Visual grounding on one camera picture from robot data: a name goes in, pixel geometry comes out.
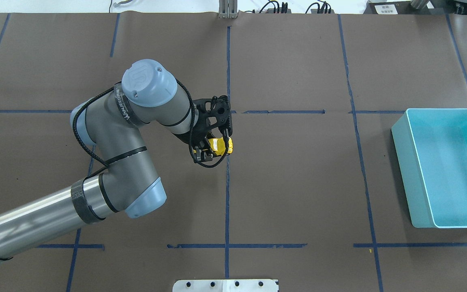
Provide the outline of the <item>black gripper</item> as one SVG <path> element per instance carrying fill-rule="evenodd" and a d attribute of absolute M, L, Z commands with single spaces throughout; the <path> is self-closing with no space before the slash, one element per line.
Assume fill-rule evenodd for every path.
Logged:
<path fill-rule="evenodd" d="M 192 147 L 198 148 L 198 162 L 205 163 L 213 160 L 214 153 L 210 149 L 209 140 L 213 139 L 214 135 L 207 126 L 195 126 L 192 129 L 192 133 L 187 131 L 182 134 L 174 134 L 174 136 L 180 139 L 184 144 L 192 142 Z"/>

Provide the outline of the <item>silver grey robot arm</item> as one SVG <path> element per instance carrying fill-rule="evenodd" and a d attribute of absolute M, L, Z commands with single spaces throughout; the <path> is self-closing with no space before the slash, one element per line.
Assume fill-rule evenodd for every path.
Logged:
<path fill-rule="evenodd" d="M 111 214 L 138 218 L 161 207 L 167 197 L 141 127 L 157 122 L 191 151 L 210 146 L 208 119 L 185 87 L 152 59 L 136 61 L 120 82 L 74 108 L 70 122 L 79 144 L 103 170 L 0 214 L 0 264 Z"/>

